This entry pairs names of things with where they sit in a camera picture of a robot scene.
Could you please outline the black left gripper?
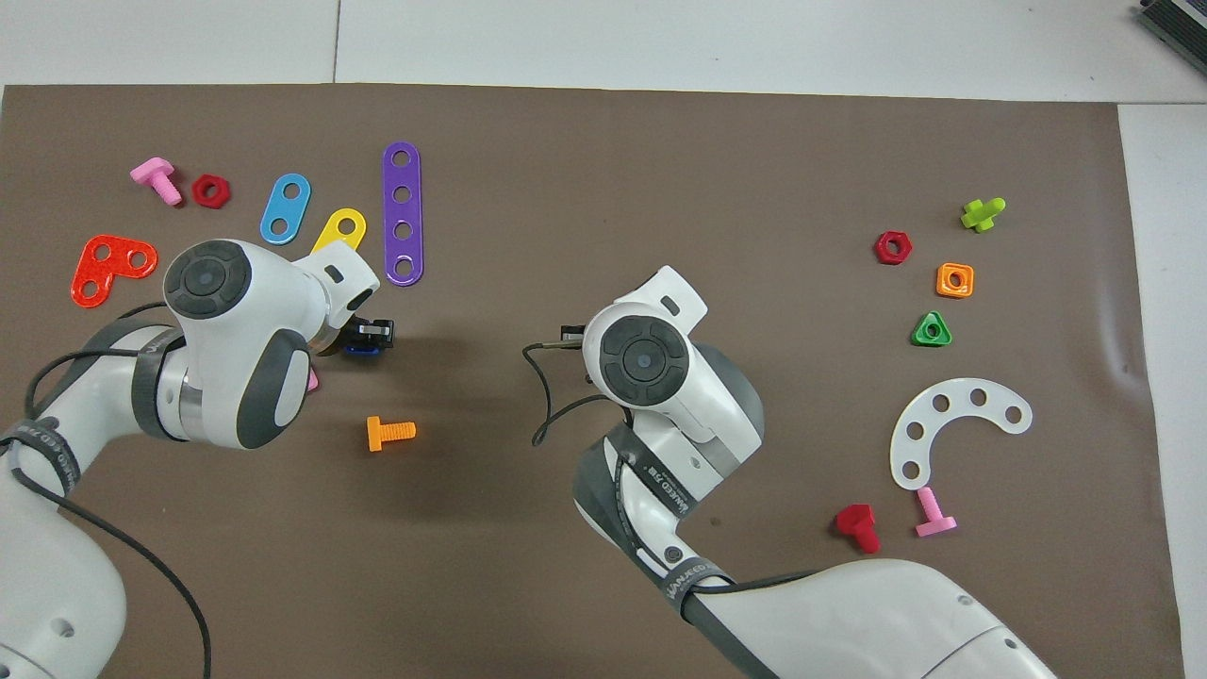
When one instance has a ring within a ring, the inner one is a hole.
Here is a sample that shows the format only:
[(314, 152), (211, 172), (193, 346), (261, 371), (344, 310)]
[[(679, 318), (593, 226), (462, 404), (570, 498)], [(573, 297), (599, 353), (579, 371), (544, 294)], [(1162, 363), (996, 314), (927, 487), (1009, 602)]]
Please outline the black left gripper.
[(392, 349), (393, 343), (393, 321), (368, 321), (358, 317), (357, 314), (349, 314), (336, 339), (328, 345), (328, 355), (343, 352), (349, 345), (354, 351), (367, 351), (367, 349)]

